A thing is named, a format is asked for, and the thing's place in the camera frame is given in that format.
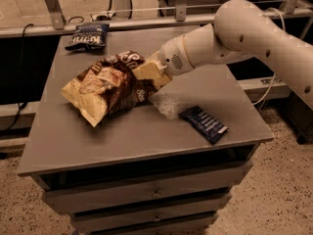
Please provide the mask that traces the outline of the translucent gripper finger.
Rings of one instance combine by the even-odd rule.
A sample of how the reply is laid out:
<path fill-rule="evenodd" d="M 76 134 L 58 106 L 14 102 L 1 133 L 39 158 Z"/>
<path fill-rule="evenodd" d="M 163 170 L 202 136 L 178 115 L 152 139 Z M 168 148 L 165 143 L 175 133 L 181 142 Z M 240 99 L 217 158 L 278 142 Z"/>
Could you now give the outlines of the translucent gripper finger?
<path fill-rule="evenodd" d="M 157 92 L 149 98 L 149 101 L 168 119 L 178 118 L 179 113 L 187 106 L 187 103 L 176 94 Z"/>

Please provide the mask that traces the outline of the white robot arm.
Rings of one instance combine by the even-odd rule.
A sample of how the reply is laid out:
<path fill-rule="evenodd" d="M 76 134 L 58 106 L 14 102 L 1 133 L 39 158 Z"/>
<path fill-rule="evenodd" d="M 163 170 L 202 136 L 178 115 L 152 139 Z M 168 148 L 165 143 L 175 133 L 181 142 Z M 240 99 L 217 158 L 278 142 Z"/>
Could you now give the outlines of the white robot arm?
<path fill-rule="evenodd" d="M 197 67 L 232 64 L 251 57 L 265 64 L 313 109 L 313 45 L 276 26 L 246 0 L 224 3 L 213 23 L 167 41 L 133 73 L 161 88 L 174 75 Z"/>

